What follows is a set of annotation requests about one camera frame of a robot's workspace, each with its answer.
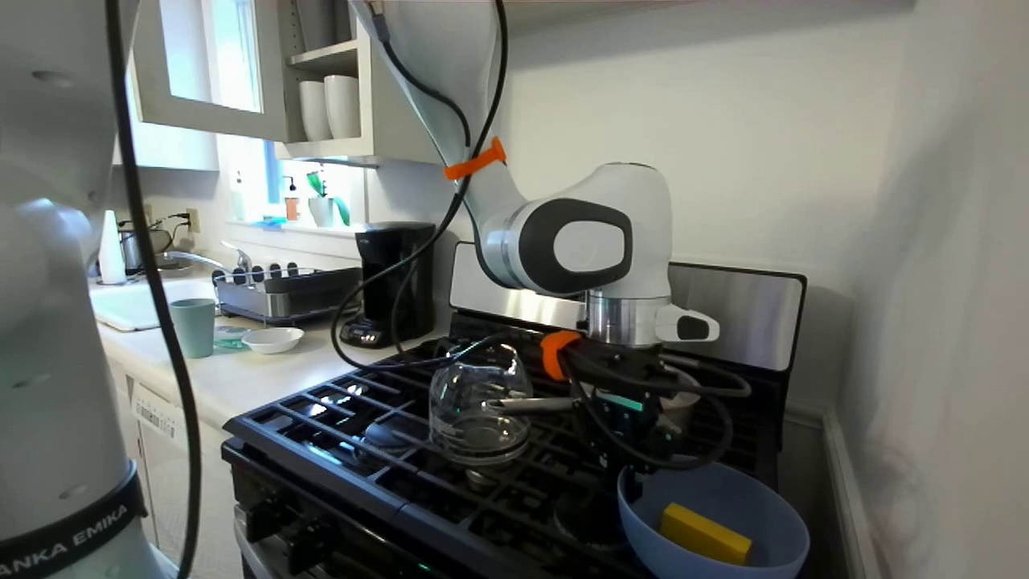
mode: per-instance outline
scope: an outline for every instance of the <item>white wall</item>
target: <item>white wall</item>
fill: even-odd
[[[515,37],[512,172],[543,197],[602,162],[655,163],[677,262],[808,273],[792,406],[825,411],[844,383],[852,257],[879,205],[907,13],[694,0]]]
[[[844,432],[889,575],[1026,575],[1029,5],[923,0]]]

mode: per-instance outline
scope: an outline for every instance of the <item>countertop appliance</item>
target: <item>countertop appliance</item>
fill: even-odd
[[[215,272],[215,301],[223,317],[264,326],[299,326],[331,317],[359,283],[359,266],[307,272],[299,265],[249,265]]]
[[[410,254],[414,254],[428,237],[431,223],[379,223],[356,232],[365,280],[379,276]],[[419,338],[434,326],[431,305],[431,252],[419,257],[412,272],[393,272],[365,286],[365,310],[342,326],[342,338],[359,349],[386,349],[396,341]]]
[[[491,286],[470,249],[460,249],[455,276],[449,338],[224,424],[239,541],[259,575],[646,575],[624,544],[612,474],[579,411],[538,416],[523,454],[495,469],[456,466],[428,445],[431,361],[455,343],[535,335],[581,313],[581,303]],[[704,361],[757,385],[753,400],[726,402],[734,449],[724,462],[775,486],[804,276],[677,265],[672,280],[686,305],[724,313],[726,343]],[[538,395],[567,393],[543,379],[535,350],[523,367]],[[689,452],[702,454],[718,433],[721,423],[702,402]]]

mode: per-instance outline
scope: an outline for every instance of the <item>yellow sponge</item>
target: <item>yellow sponge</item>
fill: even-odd
[[[667,505],[659,530],[692,555],[736,564],[736,566],[742,566],[753,550],[751,538],[742,538],[734,527],[718,525],[718,520],[710,520],[678,503]]]

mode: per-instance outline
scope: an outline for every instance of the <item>blue bowl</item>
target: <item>blue bowl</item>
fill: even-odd
[[[704,579],[792,579],[801,573],[812,535],[804,519],[758,481],[710,462],[702,469],[664,469],[636,481],[644,496],[624,500],[624,475],[619,481],[622,527],[653,575],[704,575]],[[692,555],[659,535],[659,519],[670,503],[694,509],[753,541],[746,566],[721,564]]]

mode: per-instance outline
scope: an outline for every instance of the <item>coffee maker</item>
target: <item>coffee maker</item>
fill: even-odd
[[[359,272],[365,280],[374,280],[386,266],[414,254],[428,237],[431,223],[379,223],[356,232]],[[431,303],[431,252],[419,257],[419,265],[399,266],[383,280],[365,286],[365,310],[342,326],[342,341],[359,349],[386,349],[396,341],[419,338],[434,326]]]

